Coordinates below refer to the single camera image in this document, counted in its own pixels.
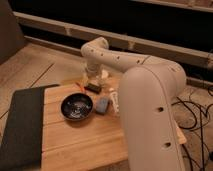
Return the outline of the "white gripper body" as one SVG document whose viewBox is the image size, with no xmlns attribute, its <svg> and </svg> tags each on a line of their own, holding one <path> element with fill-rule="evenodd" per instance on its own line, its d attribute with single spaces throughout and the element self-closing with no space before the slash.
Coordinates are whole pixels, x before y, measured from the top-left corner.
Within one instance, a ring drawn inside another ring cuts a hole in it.
<svg viewBox="0 0 213 171">
<path fill-rule="evenodd" d="M 85 77 L 87 84 L 94 84 L 97 86 L 101 86 L 103 84 L 102 69 L 99 64 L 89 64 L 87 63 L 85 66 Z"/>
</svg>

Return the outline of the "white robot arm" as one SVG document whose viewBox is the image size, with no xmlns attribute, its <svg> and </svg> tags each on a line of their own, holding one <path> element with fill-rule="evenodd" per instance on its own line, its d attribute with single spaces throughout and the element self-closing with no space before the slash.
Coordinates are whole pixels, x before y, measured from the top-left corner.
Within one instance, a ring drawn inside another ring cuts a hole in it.
<svg viewBox="0 0 213 171">
<path fill-rule="evenodd" d="M 123 73 L 118 87 L 120 118 L 131 171 L 185 171 L 171 102 L 186 86 L 184 69 L 159 57 L 113 51 L 99 37 L 81 54 L 90 62 Z"/>
</svg>

